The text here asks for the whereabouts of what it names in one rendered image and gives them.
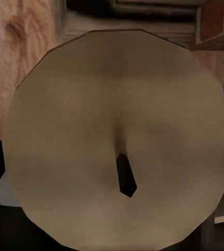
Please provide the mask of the pillar candle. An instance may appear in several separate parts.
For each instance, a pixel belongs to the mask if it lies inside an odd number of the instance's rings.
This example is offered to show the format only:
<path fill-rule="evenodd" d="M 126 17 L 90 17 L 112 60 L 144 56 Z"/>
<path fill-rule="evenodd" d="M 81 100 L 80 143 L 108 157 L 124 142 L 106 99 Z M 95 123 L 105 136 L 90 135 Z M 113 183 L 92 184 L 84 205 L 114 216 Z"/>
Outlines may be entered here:
<path fill-rule="evenodd" d="M 1 140 L 27 218 L 78 251 L 160 251 L 224 193 L 223 86 L 142 29 L 48 50 L 17 86 Z"/>

